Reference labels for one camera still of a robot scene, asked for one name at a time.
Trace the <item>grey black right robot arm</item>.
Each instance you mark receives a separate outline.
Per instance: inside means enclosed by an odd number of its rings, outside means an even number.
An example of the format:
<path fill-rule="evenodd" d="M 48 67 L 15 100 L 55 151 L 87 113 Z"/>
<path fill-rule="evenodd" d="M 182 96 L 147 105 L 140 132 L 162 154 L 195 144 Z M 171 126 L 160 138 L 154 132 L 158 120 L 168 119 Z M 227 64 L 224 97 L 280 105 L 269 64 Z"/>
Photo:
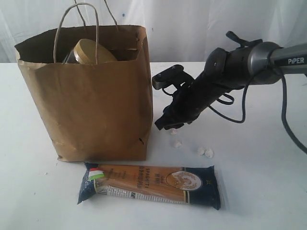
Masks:
<path fill-rule="evenodd" d="M 276 83 L 281 75 L 307 72 L 307 45 L 280 47 L 274 42 L 261 42 L 233 51 L 216 48 L 207 58 L 203 71 L 193 78 L 182 65 L 173 65 L 156 74 L 156 90 L 173 85 L 173 101 L 156 120 L 161 129 L 180 128 L 191 124 L 200 113 L 223 94 L 248 85 Z"/>

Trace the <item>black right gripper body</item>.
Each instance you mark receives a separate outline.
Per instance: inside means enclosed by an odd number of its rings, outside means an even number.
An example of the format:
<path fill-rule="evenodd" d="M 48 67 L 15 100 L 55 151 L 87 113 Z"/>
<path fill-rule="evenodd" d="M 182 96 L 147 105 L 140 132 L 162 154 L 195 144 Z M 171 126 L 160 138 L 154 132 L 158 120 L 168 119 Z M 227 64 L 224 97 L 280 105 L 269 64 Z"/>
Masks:
<path fill-rule="evenodd" d="M 216 48 L 207 58 L 203 72 L 190 85 L 185 84 L 175 92 L 172 103 L 163 111 L 163 115 L 170 117 L 170 123 L 193 122 L 205 108 L 232 90 L 220 83 L 226 56 L 224 49 Z"/>

